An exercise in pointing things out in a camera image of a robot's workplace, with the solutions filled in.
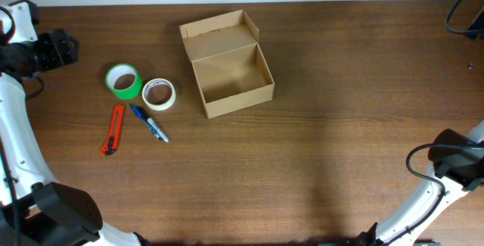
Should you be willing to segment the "green tape roll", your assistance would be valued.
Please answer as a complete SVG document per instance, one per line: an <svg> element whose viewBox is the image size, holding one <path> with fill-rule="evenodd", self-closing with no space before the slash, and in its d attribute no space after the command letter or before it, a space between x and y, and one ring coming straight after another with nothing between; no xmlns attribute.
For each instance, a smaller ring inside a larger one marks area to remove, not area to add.
<svg viewBox="0 0 484 246"><path fill-rule="evenodd" d="M142 78L131 64L116 64L108 70L105 84L117 98L129 100L141 92Z"/></svg>

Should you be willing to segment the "beige masking tape roll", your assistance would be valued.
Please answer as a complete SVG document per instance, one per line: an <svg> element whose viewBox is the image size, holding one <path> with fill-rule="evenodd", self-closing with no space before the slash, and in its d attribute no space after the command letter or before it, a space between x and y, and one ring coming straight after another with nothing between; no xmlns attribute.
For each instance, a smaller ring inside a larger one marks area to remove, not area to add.
<svg viewBox="0 0 484 246"><path fill-rule="evenodd" d="M148 95L149 95L149 92L151 91L151 89L153 89L157 86L167 86L167 87L169 87L171 94L170 94L169 98L166 101L164 101L163 103L154 104L154 103L151 103L151 102L148 101ZM144 87L141 91L141 97L142 97L144 103L151 110L165 111L165 110L169 109L171 106L174 105L175 100L176 100L176 91L175 91L174 85L170 81L168 81L167 79L155 78L155 79L148 81L144 85Z"/></svg>

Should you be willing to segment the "orange utility knife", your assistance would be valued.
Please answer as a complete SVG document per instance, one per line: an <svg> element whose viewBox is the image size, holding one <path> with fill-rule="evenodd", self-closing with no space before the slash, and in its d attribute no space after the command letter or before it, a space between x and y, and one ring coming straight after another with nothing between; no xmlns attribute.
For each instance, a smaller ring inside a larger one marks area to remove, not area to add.
<svg viewBox="0 0 484 246"><path fill-rule="evenodd" d="M116 104L114 106L107 140L101 148L101 153L104 156L112 155L118 150L123 127L124 112L125 107L122 104Z"/></svg>

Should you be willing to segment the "brown cardboard box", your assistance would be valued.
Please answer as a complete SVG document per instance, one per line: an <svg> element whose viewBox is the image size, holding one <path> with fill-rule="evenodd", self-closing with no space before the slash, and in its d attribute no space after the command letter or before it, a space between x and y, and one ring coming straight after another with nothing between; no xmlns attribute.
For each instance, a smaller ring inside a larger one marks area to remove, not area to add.
<svg viewBox="0 0 484 246"><path fill-rule="evenodd" d="M179 27L206 116L211 119L273 99L275 81L244 10Z"/></svg>

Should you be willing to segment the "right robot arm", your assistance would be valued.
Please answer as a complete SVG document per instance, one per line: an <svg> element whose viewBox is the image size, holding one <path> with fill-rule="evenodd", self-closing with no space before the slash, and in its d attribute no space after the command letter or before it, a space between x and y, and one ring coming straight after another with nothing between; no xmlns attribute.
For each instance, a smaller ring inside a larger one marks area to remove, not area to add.
<svg viewBox="0 0 484 246"><path fill-rule="evenodd" d="M351 245L419 245L420 235L446 208L483 186L483 124L467 136L445 129L411 150L405 163L421 183L396 212Z"/></svg>

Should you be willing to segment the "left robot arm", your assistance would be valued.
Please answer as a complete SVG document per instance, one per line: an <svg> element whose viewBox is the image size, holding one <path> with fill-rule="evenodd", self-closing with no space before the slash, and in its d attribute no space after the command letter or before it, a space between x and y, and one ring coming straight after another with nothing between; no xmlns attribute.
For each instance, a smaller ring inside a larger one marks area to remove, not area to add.
<svg viewBox="0 0 484 246"><path fill-rule="evenodd" d="M1 243L146 245L136 232L104 223L93 198L60 184L48 168L26 113L22 79L77 61L78 40L63 29L1 46Z"/></svg>

